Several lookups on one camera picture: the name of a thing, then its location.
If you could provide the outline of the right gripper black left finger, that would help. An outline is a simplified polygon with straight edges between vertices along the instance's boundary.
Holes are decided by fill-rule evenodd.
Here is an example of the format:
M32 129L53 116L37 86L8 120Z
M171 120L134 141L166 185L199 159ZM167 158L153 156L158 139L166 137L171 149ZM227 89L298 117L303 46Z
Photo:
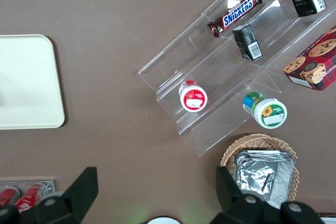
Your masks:
M87 167L61 196L42 200L22 213L1 207L1 223L81 223L98 194L96 167Z

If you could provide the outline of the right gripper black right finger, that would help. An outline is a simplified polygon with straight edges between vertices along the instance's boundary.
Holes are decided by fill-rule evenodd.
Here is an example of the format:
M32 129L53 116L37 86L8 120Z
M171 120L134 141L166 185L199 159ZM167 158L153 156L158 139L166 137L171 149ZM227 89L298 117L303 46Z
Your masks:
M216 169L216 193L223 212L216 223L323 223L308 205L287 201L280 209L252 194L243 194L225 166Z

